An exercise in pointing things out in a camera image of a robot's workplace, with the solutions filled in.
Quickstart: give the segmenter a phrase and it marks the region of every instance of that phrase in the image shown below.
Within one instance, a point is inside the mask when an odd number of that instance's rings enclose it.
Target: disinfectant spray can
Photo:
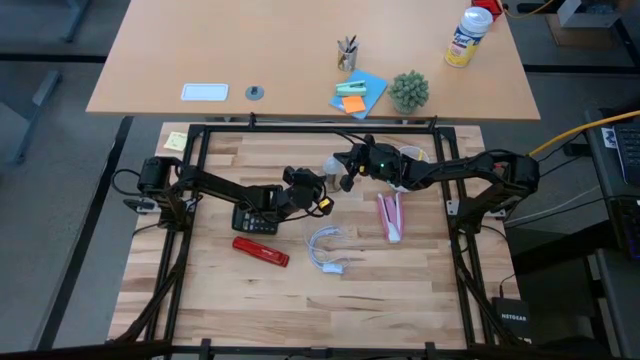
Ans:
[[[492,22],[493,15],[487,9],[471,7],[465,10],[460,25],[453,35],[453,41],[444,56],[449,65],[467,66]]]

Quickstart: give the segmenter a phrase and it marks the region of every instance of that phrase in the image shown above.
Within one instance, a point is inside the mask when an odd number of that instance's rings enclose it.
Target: pen holder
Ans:
[[[344,52],[338,49],[338,69],[342,71],[353,71],[356,69],[356,58],[358,57],[358,48],[352,52]]]

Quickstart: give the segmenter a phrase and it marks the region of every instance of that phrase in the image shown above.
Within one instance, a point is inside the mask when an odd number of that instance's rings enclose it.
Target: wooden tabletop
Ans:
[[[337,40],[357,34],[357,67],[392,82],[415,69],[430,98],[412,116],[539,120],[505,16],[467,68],[444,53],[469,0],[132,0],[87,110],[107,114],[346,116],[328,103]],[[185,102],[185,83],[225,83],[224,102]],[[245,98],[260,85],[264,97]],[[370,118],[398,118],[387,94]]]
[[[181,157],[162,146],[170,132],[186,133],[187,128],[186,123],[164,124],[157,155]],[[478,127],[458,126],[456,131],[462,156],[483,150]],[[375,136],[395,146],[419,146],[435,159],[431,136]],[[277,184],[286,165],[319,172],[330,154],[349,147],[331,134],[215,133],[205,170],[243,185]],[[488,183],[475,179],[466,185],[475,196]],[[439,348],[463,348],[440,186],[405,196],[404,238],[394,245],[384,239],[378,193],[392,191],[383,182],[358,177],[350,193],[331,194],[336,204],[329,217],[283,223],[276,236],[231,230],[233,206],[205,196],[196,213],[174,344],[198,345],[201,338],[211,338],[214,346],[419,349],[434,341]],[[142,216],[138,227],[157,220]],[[504,231],[495,220],[485,224]],[[309,260],[304,239],[325,225],[339,226],[347,234],[344,240],[317,244],[332,258],[351,259],[344,275],[324,274]],[[110,337],[123,333],[151,298],[164,234],[153,228],[133,239]],[[289,254],[288,267],[233,250],[231,242],[238,235]],[[477,235],[477,243],[487,295],[496,296],[499,282],[513,274],[509,248],[500,235],[486,230]],[[515,279],[505,282],[505,293],[519,296]],[[479,313],[472,305],[480,341]],[[166,302],[159,334],[165,323]]]

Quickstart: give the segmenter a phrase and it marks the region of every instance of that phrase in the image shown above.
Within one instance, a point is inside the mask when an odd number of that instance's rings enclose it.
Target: blue sticky note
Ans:
[[[369,111],[373,109],[373,105],[376,104],[380,96],[384,93],[384,90],[387,88],[387,82],[384,79],[361,70],[355,70],[345,82],[360,80],[364,80],[365,86],[367,87],[367,95],[362,97],[362,101],[364,101],[364,105],[367,108],[365,111],[360,111],[351,115],[356,119],[362,120],[367,117]],[[334,96],[331,101],[329,101],[329,105],[338,108],[340,111],[344,111],[342,98],[340,96]]]

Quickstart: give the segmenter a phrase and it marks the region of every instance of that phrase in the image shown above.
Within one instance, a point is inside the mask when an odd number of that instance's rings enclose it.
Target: light wood desk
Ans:
[[[156,154],[181,157],[162,146],[171,131],[186,133],[188,126],[164,124]],[[461,156],[483,150],[479,127],[458,126],[456,132]],[[332,134],[211,136],[205,170],[243,185],[281,183],[287,165],[320,171],[330,154],[350,148]],[[395,146],[419,146],[436,158],[432,136],[375,137]],[[487,185],[479,179],[466,181],[469,196]],[[211,338],[213,346],[420,349],[425,341],[434,341],[438,348],[464,348],[441,187],[406,195],[404,239],[395,245],[384,240],[376,206],[379,192],[391,190],[381,181],[358,177],[350,193],[331,194],[336,204],[329,217],[281,224],[276,236],[231,230],[232,205],[205,196],[196,212],[174,344],[198,345],[201,338]],[[157,217],[142,216],[138,227],[154,222]],[[307,254],[304,238],[329,224],[348,234],[344,241],[318,243],[332,257],[351,258],[342,276],[323,274]],[[485,224],[503,231],[495,220]],[[238,235],[289,254],[288,267],[233,250],[231,242]],[[164,236],[164,230],[153,228],[133,239],[110,337],[122,334],[151,298]],[[477,235],[477,244],[487,295],[496,296],[499,282],[513,274],[509,248],[500,235],[487,230]],[[515,279],[505,282],[505,293],[519,296]],[[479,312],[471,303],[481,341]],[[164,324],[166,307],[160,315],[160,336]]]
[[[539,120],[505,16],[471,64],[444,52],[469,0],[132,0],[87,110],[105,114],[344,117],[328,102],[337,43],[358,35],[357,67],[390,83],[425,74],[430,99],[401,116],[388,95],[370,118]],[[185,83],[226,83],[224,102],[181,101]],[[259,101],[249,86],[265,89]]]

